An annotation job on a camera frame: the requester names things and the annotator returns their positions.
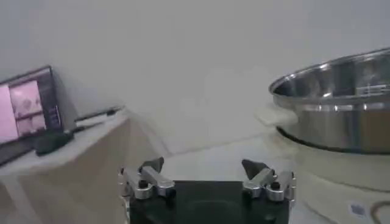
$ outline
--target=white wall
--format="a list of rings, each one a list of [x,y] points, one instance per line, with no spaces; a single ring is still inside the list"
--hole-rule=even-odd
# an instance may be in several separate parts
[[[2,0],[0,77],[51,64],[79,113],[126,104],[174,152],[259,134],[272,80],[390,45],[387,0]]]

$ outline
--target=laptop screen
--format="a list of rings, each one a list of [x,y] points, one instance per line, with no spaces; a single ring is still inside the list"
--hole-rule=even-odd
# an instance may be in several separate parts
[[[0,84],[0,144],[61,129],[50,67]]]

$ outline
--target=black object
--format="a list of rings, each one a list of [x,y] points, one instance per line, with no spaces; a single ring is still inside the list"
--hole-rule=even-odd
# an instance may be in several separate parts
[[[73,139],[73,133],[51,133],[39,137],[34,142],[35,153],[43,156],[63,147]]]
[[[32,83],[37,85],[39,100],[28,102],[39,103],[41,105],[41,110],[30,111],[29,113],[23,114],[17,113],[15,109],[18,109],[19,105],[15,105],[13,99],[11,99],[13,107],[11,110],[14,111],[16,124],[25,120],[32,121],[32,118],[36,116],[43,116],[45,128],[37,128],[36,131],[33,131],[32,133],[18,131],[18,136],[13,140],[9,142],[0,142],[0,166],[31,152],[34,149],[34,142],[39,136],[63,131],[55,92],[53,72],[50,66],[44,66],[34,71],[2,81],[0,82],[0,85],[8,87],[10,92],[18,89],[18,91],[29,96],[30,92],[26,91],[26,87],[24,86],[31,85]]]
[[[157,159],[145,161],[144,163],[142,163],[140,168],[138,168],[138,173],[141,173],[142,167],[144,166],[151,166],[154,170],[160,173],[161,169],[163,168],[163,165],[164,165],[164,157],[159,157]]]
[[[116,112],[118,112],[122,107],[110,107],[110,108],[105,108],[103,110],[95,111],[93,113],[85,114],[83,116],[80,116],[74,120],[74,122],[79,122],[85,119],[89,119],[92,117],[97,117],[97,116],[102,116],[102,115],[107,115],[107,116],[112,116],[115,115]]]
[[[280,189],[280,183],[279,182],[272,182],[272,184],[271,184],[271,189],[272,190],[279,190]]]
[[[245,206],[239,181],[175,181],[176,198],[130,202],[131,224],[287,224],[289,201],[269,201],[263,194]]]
[[[139,187],[140,189],[145,189],[145,188],[148,187],[148,185],[149,185],[149,183],[148,183],[146,180],[140,180],[140,181],[138,182],[138,187]]]
[[[0,166],[31,152],[33,149],[34,147],[31,139],[0,145]]]
[[[265,163],[259,163],[248,159],[243,159],[241,164],[243,165],[245,173],[250,180],[264,168],[269,168]]]

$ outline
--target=white table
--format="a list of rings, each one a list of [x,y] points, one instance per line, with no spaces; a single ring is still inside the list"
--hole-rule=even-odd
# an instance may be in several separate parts
[[[76,134],[71,142],[55,152],[42,157],[37,156],[35,152],[30,152],[1,166],[0,182],[7,189],[17,213],[23,216],[28,223],[42,223],[19,182],[20,176],[55,169],[74,161],[78,156],[91,149],[98,140],[107,136],[128,120],[127,111],[119,111],[111,120]]]
[[[277,172],[294,170],[294,146],[275,133],[209,150],[186,153],[165,159],[162,174],[172,180],[243,181],[242,159],[266,163]],[[292,209],[291,224],[329,224],[307,208],[298,198]]]

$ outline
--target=laptop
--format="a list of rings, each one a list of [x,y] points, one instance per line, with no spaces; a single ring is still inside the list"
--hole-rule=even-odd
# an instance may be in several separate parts
[[[42,135],[63,131],[52,68],[0,82],[0,166],[30,152]]]

